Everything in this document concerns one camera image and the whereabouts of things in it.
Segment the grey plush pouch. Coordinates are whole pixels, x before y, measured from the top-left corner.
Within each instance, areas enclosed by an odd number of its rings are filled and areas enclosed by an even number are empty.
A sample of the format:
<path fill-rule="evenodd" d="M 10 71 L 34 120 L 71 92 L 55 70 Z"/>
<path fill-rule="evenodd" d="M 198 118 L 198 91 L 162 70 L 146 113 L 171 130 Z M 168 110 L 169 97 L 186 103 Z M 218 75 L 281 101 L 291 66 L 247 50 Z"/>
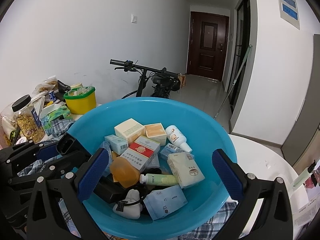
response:
<path fill-rule="evenodd" d="M 143 209 L 138 190 L 131 189 L 124 200 L 119 201 L 113 207 L 113 212 L 121 217 L 137 220 Z"/>

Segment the white tissue pack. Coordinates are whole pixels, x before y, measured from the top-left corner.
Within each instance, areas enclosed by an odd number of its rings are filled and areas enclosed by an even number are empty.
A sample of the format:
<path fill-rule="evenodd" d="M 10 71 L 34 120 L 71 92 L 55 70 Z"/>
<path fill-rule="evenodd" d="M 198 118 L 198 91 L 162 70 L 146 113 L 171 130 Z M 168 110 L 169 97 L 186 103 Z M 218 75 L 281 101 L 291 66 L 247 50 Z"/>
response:
<path fill-rule="evenodd" d="M 188 152 L 169 154 L 167 163 L 182 189 L 192 187 L 205 179 L 193 155 Z"/>

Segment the light blue Babycare box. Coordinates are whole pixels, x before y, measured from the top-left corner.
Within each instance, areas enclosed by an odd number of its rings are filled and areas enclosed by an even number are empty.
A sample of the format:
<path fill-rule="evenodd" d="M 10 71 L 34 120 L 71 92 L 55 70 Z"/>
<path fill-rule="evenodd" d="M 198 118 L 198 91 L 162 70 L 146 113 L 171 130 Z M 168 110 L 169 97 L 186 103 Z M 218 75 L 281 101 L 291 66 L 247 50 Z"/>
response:
<path fill-rule="evenodd" d="M 153 190 L 143 202 L 152 220 L 167 217 L 188 203 L 179 185 Z"/>

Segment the green tube white cap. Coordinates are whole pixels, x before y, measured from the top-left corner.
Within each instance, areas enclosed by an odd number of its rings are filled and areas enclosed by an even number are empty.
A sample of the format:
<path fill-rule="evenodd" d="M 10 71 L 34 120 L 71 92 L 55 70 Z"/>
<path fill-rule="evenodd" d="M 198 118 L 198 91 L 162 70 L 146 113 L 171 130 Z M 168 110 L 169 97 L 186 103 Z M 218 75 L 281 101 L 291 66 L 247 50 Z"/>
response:
<path fill-rule="evenodd" d="M 146 174 L 140 175 L 139 182 L 146 185 L 154 186 L 174 186 L 178 185 L 177 179 L 173 175 L 167 174 Z"/>

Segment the small green spray bottle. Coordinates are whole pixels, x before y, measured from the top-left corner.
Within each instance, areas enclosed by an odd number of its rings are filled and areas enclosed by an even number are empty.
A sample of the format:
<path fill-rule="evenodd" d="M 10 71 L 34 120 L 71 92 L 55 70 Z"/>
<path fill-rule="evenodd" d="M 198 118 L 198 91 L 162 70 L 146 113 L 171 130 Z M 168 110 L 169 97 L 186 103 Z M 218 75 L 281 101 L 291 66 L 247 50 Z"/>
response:
<path fill-rule="evenodd" d="M 305 181 L 310 177 L 316 164 L 317 162 L 314 160 L 313 163 L 309 167 L 305 168 L 303 172 L 293 181 L 291 186 L 294 191 L 298 189 L 300 186 L 302 186 L 305 183 Z"/>

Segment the blue plaid shirt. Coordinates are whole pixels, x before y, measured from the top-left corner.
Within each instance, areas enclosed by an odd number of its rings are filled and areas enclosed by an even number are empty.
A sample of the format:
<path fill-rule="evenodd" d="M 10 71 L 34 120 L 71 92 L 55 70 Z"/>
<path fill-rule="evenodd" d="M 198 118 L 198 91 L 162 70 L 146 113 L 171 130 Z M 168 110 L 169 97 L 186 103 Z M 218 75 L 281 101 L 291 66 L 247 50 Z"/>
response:
<path fill-rule="evenodd" d="M 210 116 L 191 115 L 186 118 L 156 118 L 164 125 L 182 129 L 191 143 L 196 163 L 205 179 L 185 191 L 187 205 L 159 220 L 150 217 L 129 220 L 116 215 L 96 195 L 79 200 L 77 182 L 82 176 L 72 172 L 71 178 L 49 180 L 39 176 L 35 183 L 27 220 L 28 239 L 72 239 L 54 197 L 65 201 L 67 210 L 80 232 L 81 239 L 104 239 L 107 233 L 127 239 L 168 239 L 189 232 L 213 217 L 228 198 L 228 193 L 212 165 L 212 153 L 221 148 L 232 159 L 236 152 L 229 135 Z"/>

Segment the green tissue box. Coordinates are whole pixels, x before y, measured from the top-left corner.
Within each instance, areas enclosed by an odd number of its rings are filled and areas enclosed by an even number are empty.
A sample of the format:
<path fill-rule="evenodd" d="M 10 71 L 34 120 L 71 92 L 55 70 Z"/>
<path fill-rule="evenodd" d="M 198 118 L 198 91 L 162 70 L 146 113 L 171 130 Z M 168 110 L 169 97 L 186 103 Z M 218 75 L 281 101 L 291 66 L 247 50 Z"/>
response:
<path fill-rule="evenodd" d="M 51 122 L 56 119 L 72 119 L 71 111 L 66 105 L 52 104 L 41 111 L 40 121 L 46 135 L 52 134 Z"/>

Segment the small light blue box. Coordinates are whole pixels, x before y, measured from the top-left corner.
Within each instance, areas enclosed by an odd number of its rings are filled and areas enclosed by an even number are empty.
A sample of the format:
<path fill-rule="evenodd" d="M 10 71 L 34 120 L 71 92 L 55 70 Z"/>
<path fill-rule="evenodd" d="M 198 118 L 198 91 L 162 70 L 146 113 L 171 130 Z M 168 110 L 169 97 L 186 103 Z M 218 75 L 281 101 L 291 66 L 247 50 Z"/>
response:
<path fill-rule="evenodd" d="M 110 144 L 110 148 L 113 152 L 116 152 L 116 154 L 121 155 L 123 152 L 127 150 L 129 147 L 128 142 L 116 135 L 107 135 L 105 137 L 105 141 Z"/>

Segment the red white cigarette carton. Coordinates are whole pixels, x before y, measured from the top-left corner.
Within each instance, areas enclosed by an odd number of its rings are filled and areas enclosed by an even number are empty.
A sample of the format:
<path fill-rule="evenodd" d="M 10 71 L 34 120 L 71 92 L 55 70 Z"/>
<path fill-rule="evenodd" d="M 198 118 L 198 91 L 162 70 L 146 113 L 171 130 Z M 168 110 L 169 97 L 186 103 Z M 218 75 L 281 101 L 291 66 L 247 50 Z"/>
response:
<path fill-rule="evenodd" d="M 120 157 L 126 159 L 134 168 L 142 173 L 155 154 L 159 152 L 160 143 L 147 138 L 146 136 L 139 136 Z"/>

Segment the cream square box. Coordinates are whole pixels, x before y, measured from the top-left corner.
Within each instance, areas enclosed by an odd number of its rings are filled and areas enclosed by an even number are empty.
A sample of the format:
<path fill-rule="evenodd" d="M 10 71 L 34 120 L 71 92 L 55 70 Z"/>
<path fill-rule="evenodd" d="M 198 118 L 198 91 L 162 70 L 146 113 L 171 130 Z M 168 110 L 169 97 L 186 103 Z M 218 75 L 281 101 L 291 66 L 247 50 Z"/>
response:
<path fill-rule="evenodd" d="M 130 118 L 114 127 L 116 136 L 132 144 L 138 137 L 145 135 L 145 126 Z"/>

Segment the blue tablet blister box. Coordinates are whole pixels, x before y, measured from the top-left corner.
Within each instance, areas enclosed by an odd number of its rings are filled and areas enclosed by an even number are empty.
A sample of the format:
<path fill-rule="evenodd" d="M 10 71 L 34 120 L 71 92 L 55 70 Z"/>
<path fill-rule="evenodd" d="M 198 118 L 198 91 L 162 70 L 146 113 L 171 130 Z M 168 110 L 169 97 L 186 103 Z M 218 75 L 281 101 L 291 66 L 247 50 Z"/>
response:
<path fill-rule="evenodd" d="M 184 152 L 184 150 L 180 149 L 179 147 L 176 147 L 175 145 L 168 143 L 167 145 L 164 146 L 164 148 L 160 151 L 159 156 L 167 160 L 168 155 L 172 153 L 181 153 Z"/>

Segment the orange white box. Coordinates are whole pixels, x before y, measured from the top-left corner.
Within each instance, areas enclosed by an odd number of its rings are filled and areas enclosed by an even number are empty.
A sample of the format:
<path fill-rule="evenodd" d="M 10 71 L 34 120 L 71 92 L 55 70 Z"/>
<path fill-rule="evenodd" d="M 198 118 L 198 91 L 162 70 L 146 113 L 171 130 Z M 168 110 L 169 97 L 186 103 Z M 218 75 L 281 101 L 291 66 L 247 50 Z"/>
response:
<path fill-rule="evenodd" d="M 166 145 L 167 134 L 161 123 L 148 124 L 148 125 L 145 125 L 144 127 L 145 127 L 145 134 L 149 139 L 155 142 L 158 142 L 161 146 Z"/>

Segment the black bicycle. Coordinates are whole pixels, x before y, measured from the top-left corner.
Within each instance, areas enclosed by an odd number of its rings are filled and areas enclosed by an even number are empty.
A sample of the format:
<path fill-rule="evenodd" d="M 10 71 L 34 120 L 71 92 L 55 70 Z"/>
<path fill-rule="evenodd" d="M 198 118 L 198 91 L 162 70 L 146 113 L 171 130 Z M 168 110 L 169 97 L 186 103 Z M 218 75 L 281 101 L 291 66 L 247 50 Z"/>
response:
<path fill-rule="evenodd" d="M 162 69 L 155 69 L 140 66 L 130 60 L 119 61 L 114 59 L 110 59 L 110 64 L 116 66 L 115 70 L 122 69 L 124 72 L 137 72 L 140 74 L 137 90 L 126 94 L 122 99 L 128 98 L 134 94 L 136 97 L 141 97 L 149 80 L 153 83 L 153 93 L 150 95 L 151 97 L 169 99 L 171 92 L 180 90 L 181 81 L 179 79 L 179 75 L 167 71 L 165 67 Z"/>

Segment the dark brown door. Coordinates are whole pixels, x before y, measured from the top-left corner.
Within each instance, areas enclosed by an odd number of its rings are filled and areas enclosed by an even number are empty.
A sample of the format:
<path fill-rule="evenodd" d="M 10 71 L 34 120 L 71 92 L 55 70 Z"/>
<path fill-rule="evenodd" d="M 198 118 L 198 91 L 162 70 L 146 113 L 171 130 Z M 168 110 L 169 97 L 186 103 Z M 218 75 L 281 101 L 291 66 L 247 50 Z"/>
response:
<path fill-rule="evenodd" d="M 229 17 L 190 13 L 187 73 L 221 81 L 225 68 Z"/>

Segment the wall electrical panel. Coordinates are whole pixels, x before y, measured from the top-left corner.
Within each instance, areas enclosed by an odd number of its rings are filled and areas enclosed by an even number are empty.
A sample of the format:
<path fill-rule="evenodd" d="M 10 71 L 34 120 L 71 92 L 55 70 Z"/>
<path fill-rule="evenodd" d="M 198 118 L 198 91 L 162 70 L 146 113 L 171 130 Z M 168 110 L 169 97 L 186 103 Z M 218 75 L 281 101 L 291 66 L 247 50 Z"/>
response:
<path fill-rule="evenodd" d="M 278 0 L 280 17 L 300 29 L 299 13 L 296 0 Z"/>

